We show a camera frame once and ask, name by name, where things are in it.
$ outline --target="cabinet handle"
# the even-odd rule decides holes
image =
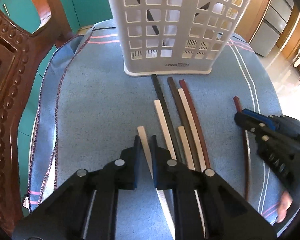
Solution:
[[[10,16],[9,11],[8,11],[8,8],[7,8],[7,6],[6,6],[5,3],[2,5],[2,7],[5,9],[6,14],[7,14],[8,16]]]

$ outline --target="floor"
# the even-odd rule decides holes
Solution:
[[[277,92],[282,113],[300,120],[300,75],[277,46],[267,57],[258,56]]]

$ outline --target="carved wooden chair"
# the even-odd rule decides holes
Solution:
[[[0,10],[0,226],[11,235],[23,217],[17,132],[39,64],[73,34],[60,0],[32,0],[41,24],[29,33]]]

